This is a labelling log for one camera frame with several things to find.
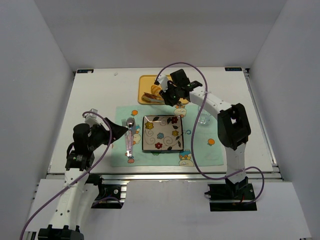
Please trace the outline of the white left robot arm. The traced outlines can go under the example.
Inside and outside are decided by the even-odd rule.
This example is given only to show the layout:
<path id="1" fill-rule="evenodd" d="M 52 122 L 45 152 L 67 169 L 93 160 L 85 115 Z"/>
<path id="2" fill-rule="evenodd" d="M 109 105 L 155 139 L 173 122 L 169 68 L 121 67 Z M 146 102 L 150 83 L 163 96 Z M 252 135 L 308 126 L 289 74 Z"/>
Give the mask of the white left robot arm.
<path id="1" fill-rule="evenodd" d="M 81 225 L 100 193 L 101 177 L 90 174 L 95 162 L 94 151 L 109 147 L 128 132 L 127 127 L 104 118 L 109 129 L 94 118 L 73 128 L 73 141 L 68 146 L 64 172 L 64 192 L 59 195 L 55 212 L 46 228 L 38 232 L 40 240 L 82 240 Z"/>

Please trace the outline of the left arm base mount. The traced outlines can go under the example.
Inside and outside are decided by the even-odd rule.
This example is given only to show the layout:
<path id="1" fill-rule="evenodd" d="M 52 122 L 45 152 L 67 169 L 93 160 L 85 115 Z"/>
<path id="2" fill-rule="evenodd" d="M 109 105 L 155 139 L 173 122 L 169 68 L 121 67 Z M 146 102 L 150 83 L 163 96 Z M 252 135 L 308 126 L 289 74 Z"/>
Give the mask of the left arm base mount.
<path id="1" fill-rule="evenodd" d="M 98 193 L 93 194 L 95 199 L 91 206 L 92 209 L 121 209 L 123 207 L 122 185 L 119 182 L 108 181 L 102 175 L 90 174 L 86 184 L 93 184 L 98 189 Z"/>

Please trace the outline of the metal tongs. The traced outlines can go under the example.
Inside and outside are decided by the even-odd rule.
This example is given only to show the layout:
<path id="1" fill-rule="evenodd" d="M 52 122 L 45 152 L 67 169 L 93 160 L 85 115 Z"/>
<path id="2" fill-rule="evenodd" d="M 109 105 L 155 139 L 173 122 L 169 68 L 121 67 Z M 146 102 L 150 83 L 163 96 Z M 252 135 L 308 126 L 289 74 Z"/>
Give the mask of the metal tongs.
<path id="1" fill-rule="evenodd" d="M 165 103 L 164 99 L 163 99 L 161 96 L 159 96 L 159 95 L 154 95 L 154 94 L 147 93 L 147 92 L 145 92 L 145 93 L 142 95 L 141 99 L 142 99 L 144 102 L 147 102 L 147 103 L 150 103 L 150 104 L 152 104 L 152 103 L 164 104 L 164 103 Z"/>

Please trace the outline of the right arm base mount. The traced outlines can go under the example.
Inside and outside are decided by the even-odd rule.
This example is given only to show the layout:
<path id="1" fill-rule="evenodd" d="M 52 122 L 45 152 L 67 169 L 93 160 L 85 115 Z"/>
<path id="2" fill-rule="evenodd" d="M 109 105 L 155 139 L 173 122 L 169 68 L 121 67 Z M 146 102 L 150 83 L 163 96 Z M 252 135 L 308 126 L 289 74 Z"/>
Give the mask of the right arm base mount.
<path id="1" fill-rule="evenodd" d="M 257 204 L 252 202 L 256 196 L 251 183 L 235 195 L 231 195 L 225 183 L 209 184 L 204 196 L 209 200 L 211 212 L 255 212 L 258 210 Z"/>

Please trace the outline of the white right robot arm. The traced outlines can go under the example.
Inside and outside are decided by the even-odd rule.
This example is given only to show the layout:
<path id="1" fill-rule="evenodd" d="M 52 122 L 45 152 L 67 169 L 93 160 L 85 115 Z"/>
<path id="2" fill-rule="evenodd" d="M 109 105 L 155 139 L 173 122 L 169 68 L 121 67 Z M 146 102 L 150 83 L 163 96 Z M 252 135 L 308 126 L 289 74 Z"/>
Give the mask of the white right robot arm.
<path id="1" fill-rule="evenodd" d="M 205 76 L 200 74 L 204 84 L 190 81 L 183 69 L 170 74 L 171 79 L 161 72 L 155 78 L 155 85 L 161 87 L 160 96 L 168 106 L 175 106 L 180 99 L 193 103 L 208 112 L 217 121 L 217 136 L 225 147 L 225 184 L 236 193 L 248 184 L 245 170 L 245 149 L 251 134 L 246 109 L 243 104 L 230 104 L 208 90 Z"/>

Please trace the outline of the small brown bread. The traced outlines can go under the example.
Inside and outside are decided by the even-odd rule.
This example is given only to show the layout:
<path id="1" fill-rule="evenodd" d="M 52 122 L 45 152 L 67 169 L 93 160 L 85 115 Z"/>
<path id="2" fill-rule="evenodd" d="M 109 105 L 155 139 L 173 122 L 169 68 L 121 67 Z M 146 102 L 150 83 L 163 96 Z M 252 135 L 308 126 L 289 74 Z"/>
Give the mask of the small brown bread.
<path id="1" fill-rule="evenodd" d="M 145 102 L 158 102 L 158 101 L 161 101 L 162 98 L 161 97 L 158 97 L 157 95 L 153 95 L 151 93 L 147 93 L 145 92 L 141 99 Z"/>

